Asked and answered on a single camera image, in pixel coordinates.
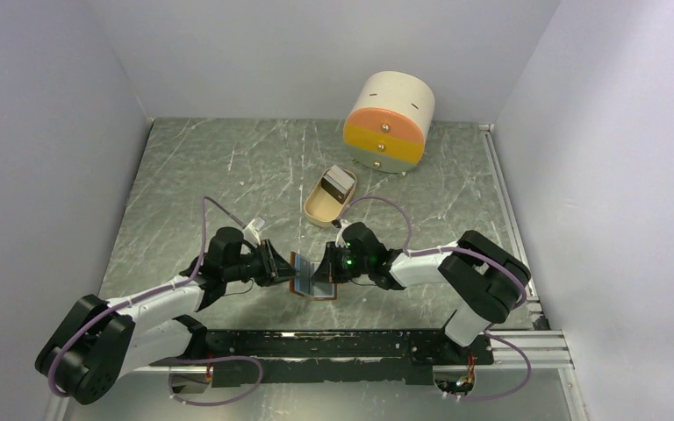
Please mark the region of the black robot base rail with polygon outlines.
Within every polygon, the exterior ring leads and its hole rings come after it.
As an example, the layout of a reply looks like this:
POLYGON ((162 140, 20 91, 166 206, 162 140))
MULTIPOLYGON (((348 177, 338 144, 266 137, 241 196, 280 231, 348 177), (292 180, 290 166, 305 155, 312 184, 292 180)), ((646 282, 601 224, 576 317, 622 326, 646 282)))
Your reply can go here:
POLYGON ((491 365, 491 342, 459 346, 441 329, 207 332, 195 358, 222 359, 215 387, 264 383, 384 382, 434 384, 437 367, 491 365))

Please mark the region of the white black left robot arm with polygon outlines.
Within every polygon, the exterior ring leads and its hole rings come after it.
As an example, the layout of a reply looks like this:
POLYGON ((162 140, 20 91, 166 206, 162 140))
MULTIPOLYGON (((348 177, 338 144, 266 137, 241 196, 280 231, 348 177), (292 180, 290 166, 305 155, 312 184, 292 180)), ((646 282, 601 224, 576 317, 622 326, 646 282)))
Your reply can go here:
POLYGON ((39 351, 35 369, 57 396, 94 403, 139 367, 211 357, 208 329, 193 315, 222 298, 229 283, 270 287, 297 274, 269 240, 253 243, 239 228, 220 228, 171 280, 130 296, 78 299, 39 351))

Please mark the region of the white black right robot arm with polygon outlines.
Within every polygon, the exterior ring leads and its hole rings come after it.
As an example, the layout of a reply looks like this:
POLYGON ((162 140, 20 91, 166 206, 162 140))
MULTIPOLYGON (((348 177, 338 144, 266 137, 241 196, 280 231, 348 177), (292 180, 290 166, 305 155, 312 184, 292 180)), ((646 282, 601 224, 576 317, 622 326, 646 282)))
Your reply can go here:
POLYGON ((337 285, 361 276, 384 290, 447 284, 461 298, 438 341, 450 363, 461 362, 478 335, 504 323, 527 300, 532 278, 521 260, 477 231, 445 246, 404 251, 386 247, 364 223, 347 225, 326 243, 320 262, 294 255, 292 264, 298 269, 294 291, 313 298, 333 298, 337 285))

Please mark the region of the brown leather card holder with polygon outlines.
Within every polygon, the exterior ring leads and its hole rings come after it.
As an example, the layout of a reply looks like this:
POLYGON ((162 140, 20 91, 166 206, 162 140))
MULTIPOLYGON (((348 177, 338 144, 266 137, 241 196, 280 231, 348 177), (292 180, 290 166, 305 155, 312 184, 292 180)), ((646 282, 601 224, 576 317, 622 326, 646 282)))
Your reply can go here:
POLYGON ((303 255, 291 252, 290 264, 296 269, 296 275, 289 280, 289 291, 313 301, 330 301, 337 298, 337 287, 332 283, 315 282, 312 276, 319 266, 303 255))

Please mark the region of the stack of credit cards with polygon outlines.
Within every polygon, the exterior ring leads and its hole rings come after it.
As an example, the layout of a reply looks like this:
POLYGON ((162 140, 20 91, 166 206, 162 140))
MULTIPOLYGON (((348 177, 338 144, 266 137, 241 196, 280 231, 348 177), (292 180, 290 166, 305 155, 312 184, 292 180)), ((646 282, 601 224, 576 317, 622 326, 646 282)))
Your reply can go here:
POLYGON ((328 168, 320 180, 320 187, 338 203, 345 203, 348 200, 355 185, 355 177, 337 165, 328 168))

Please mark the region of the beige oval card tray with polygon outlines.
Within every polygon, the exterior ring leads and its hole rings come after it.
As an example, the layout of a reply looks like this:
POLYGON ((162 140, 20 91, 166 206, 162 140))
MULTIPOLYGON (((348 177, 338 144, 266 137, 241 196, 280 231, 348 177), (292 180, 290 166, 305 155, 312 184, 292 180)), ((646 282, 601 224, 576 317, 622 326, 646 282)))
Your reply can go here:
POLYGON ((319 180, 303 205, 304 214, 307 220, 320 227, 329 227, 332 225, 332 221, 338 218, 340 214, 347 208, 347 205, 355 193, 355 188, 357 187, 356 175, 353 172, 347 170, 355 177, 356 185, 353 189, 353 192, 349 194, 348 200, 345 203, 338 203, 320 187, 320 180, 325 171, 322 172, 319 180))

